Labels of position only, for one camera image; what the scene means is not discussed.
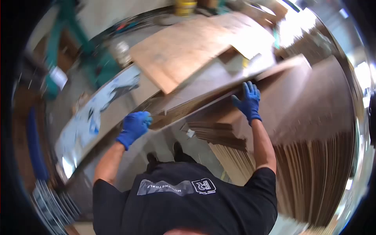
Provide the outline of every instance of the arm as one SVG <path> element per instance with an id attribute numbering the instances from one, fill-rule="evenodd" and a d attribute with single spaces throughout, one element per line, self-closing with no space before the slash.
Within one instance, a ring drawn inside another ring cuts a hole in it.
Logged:
<path id="1" fill-rule="evenodd" d="M 262 122 L 258 119 L 253 119 L 251 121 L 251 126 L 253 133 L 253 156 L 256 161 L 256 170 L 263 167 L 268 167 L 276 174 L 276 155 Z"/>
<path id="2" fill-rule="evenodd" d="M 114 185 L 119 164 L 125 151 L 124 145 L 115 142 L 112 147 L 104 154 L 95 168 L 94 180 L 103 179 L 111 185 Z"/>
<path id="3" fill-rule="evenodd" d="M 136 112 L 124 118 L 123 130 L 116 138 L 116 143 L 104 154 L 95 168 L 93 183 L 102 179 L 114 184 L 124 151 L 128 151 L 129 146 L 147 132 L 152 120 L 149 112 Z"/>
<path id="4" fill-rule="evenodd" d="M 232 101 L 234 106 L 244 113 L 252 127 L 256 169 L 267 167 L 276 173 L 277 161 L 273 145 L 258 114 L 260 91 L 251 82 L 243 82 L 243 92 L 244 100 L 240 101 L 232 95 Z"/>

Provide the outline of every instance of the black t-shirt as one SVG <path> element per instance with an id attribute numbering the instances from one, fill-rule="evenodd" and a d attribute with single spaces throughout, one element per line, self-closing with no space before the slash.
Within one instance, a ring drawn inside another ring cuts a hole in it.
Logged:
<path id="1" fill-rule="evenodd" d="M 277 219 L 276 175 L 254 172 L 245 186 L 226 183 L 203 165 L 160 164 L 137 175 L 125 192 L 99 179 L 93 186 L 93 227 L 102 234 L 268 234 Z"/>

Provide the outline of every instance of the black shoe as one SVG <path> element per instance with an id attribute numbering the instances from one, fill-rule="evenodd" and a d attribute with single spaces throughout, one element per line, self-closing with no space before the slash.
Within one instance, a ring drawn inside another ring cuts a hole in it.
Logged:
<path id="1" fill-rule="evenodd" d="M 183 153 L 183 148 L 181 146 L 181 144 L 179 142 L 175 142 L 174 145 L 172 146 L 172 150 L 174 151 L 173 154 L 174 154 L 174 157 L 177 155 L 177 154 L 180 154 L 180 153 Z"/>
<path id="2" fill-rule="evenodd" d="M 158 163 L 158 160 L 157 158 L 154 156 L 153 153 L 148 153 L 146 155 L 146 158 L 147 158 L 147 161 L 150 163 L 150 164 L 157 164 Z"/>

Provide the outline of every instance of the blue nitrile glove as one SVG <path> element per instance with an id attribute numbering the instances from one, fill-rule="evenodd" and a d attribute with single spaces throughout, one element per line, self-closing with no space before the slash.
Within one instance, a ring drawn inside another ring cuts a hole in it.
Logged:
<path id="1" fill-rule="evenodd" d="M 153 118 L 149 112 L 135 112 L 128 114 L 123 120 L 123 129 L 116 141 L 122 143 L 125 150 L 139 137 L 147 132 Z"/>
<path id="2" fill-rule="evenodd" d="M 240 101 L 235 95 L 231 96 L 233 105 L 244 113 L 249 124 L 251 124 L 253 119 L 262 121 L 260 115 L 258 114 L 260 91 L 257 89 L 256 85 L 252 84 L 251 81 L 248 81 L 243 82 L 243 92 L 243 101 Z"/>

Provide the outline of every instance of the cardboard pile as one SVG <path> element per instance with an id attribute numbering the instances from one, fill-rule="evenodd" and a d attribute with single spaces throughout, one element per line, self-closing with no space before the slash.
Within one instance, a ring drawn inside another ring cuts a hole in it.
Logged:
<path id="1" fill-rule="evenodd" d="M 300 64 L 256 83 L 259 114 L 277 158 L 280 213 L 326 226 L 344 191 L 354 151 L 354 113 L 346 77 L 334 57 L 312 69 Z M 234 184 L 255 170 L 253 135 L 245 116 L 223 100 L 190 117 Z"/>

